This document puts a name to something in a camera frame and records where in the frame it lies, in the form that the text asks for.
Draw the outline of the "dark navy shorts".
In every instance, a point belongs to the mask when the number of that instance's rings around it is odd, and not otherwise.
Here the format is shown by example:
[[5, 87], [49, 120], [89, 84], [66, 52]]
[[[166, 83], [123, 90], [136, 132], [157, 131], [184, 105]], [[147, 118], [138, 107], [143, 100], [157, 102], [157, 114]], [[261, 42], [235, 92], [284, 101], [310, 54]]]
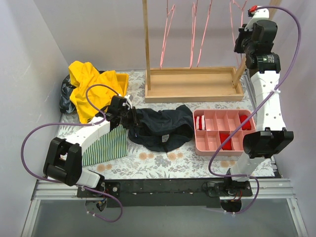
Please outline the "dark navy shorts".
[[181, 105], [173, 110], [136, 109], [138, 126], [128, 130], [131, 142], [153, 152], [170, 152], [194, 137], [192, 111]]

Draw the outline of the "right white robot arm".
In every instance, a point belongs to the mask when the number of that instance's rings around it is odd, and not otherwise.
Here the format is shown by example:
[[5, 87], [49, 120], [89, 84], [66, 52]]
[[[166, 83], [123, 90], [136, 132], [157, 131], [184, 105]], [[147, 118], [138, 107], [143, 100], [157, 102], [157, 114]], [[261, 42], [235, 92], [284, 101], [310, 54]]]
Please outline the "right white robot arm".
[[244, 151], [227, 172], [229, 177], [223, 189], [229, 196], [246, 187], [250, 175], [263, 160], [280, 153], [294, 139], [294, 133], [286, 129], [283, 121], [279, 90], [275, 88], [281, 71], [279, 56], [272, 52], [276, 34], [277, 24], [271, 20], [258, 20], [239, 29], [234, 51], [245, 54], [256, 104], [263, 106], [257, 111], [256, 131], [244, 136]]

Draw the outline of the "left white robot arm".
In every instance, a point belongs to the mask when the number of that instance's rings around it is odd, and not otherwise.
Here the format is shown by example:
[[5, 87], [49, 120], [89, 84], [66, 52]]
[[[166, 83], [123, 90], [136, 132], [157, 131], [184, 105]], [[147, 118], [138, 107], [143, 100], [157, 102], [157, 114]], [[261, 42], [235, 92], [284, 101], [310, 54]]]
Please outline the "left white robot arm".
[[87, 186], [93, 197], [101, 197], [104, 177], [87, 169], [127, 156], [124, 122], [134, 121], [131, 95], [114, 96], [106, 117], [97, 114], [87, 126], [65, 138], [54, 138], [49, 145], [43, 173], [68, 186]]

